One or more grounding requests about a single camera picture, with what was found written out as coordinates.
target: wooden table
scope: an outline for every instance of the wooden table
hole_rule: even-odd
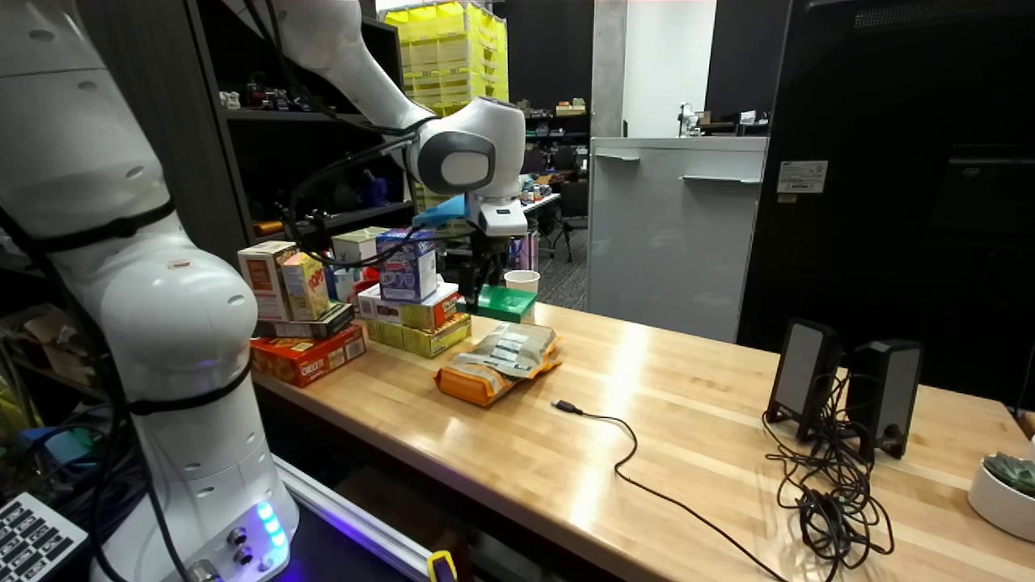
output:
[[[623,579],[767,579],[689,514],[617,481],[626,436],[551,407],[565,398],[617,413],[639,432],[626,471],[662,488],[788,579],[825,579],[774,502],[779,464],[761,427],[775,355],[538,307],[558,329],[565,362],[493,409],[443,398],[436,362],[372,346],[343,370],[267,391],[452,486],[535,532]],[[844,579],[1035,579],[1035,545],[999,532],[967,505],[983,451],[1025,451],[1004,405],[922,387],[905,460],[879,460],[872,491],[888,506],[900,549]]]

